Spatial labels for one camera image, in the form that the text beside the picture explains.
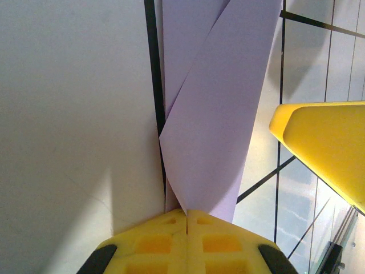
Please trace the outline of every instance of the yellow plastic piece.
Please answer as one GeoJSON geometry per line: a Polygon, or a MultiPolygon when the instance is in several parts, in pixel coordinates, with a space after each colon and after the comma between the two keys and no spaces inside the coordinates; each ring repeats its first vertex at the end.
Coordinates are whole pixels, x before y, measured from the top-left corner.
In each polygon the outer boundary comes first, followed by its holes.
{"type": "Polygon", "coordinates": [[[272,241],[209,214],[188,211],[189,274],[271,274],[258,246],[272,241]]]}
{"type": "Polygon", "coordinates": [[[283,104],[274,113],[270,131],[365,212],[365,102],[283,104]]]}
{"type": "Polygon", "coordinates": [[[104,274],[186,274],[186,215],[183,210],[156,217],[110,238],[98,248],[117,250],[104,274]]]}
{"type": "Polygon", "coordinates": [[[104,274],[271,274],[258,246],[273,242],[201,211],[159,216],[98,246],[117,250],[104,274]]]}

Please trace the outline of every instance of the rectangular hole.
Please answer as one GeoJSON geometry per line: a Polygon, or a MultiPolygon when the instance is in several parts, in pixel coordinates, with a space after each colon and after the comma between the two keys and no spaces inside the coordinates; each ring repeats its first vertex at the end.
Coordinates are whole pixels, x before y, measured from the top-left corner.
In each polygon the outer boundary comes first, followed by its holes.
{"type": "Polygon", "coordinates": [[[204,252],[238,252],[242,247],[234,235],[208,235],[203,237],[204,252]]]}
{"type": "Polygon", "coordinates": [[[172,236],[169,234],[147,235],[137,244],[136,253],[168,254],[171,252],[172,236]]]}
{"type": "Polygon", "coordinates": [[[125,274],[167,274],[167,263],[128,264],[125,274]]]}
{"type": "Polygon", "coordinates": [[[251,274],[245,261],[206,261],[206,274],[251,274]]]}

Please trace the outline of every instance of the yellow object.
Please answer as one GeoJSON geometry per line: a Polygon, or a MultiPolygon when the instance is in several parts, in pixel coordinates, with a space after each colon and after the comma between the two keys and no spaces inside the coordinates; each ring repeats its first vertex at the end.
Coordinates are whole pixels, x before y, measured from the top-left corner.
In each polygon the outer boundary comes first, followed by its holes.
{"type": "Polygon", "coordinates": [[[108,247],[115,251],[102,270],[98,266],[105,254],[91,255],[78,273],[296,273],[273,242],[196,210],[188,217],[181,209],[156,217],[104,241],[95,252],[108,247]]]}
{"type": "Polygon", "coordinates": [[[347,202],[365,212],[365,102],[280,105],[271,133],[347,202]]]}

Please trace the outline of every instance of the white wall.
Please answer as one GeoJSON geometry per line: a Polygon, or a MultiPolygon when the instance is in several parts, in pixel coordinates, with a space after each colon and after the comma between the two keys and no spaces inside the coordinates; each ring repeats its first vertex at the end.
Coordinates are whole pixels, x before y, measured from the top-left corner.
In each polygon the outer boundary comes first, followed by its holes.
{"type": "Polygon", "coordinates": [[[0,2],[0,273],[75,273],[163,211],[144,4],[0,2]]]}

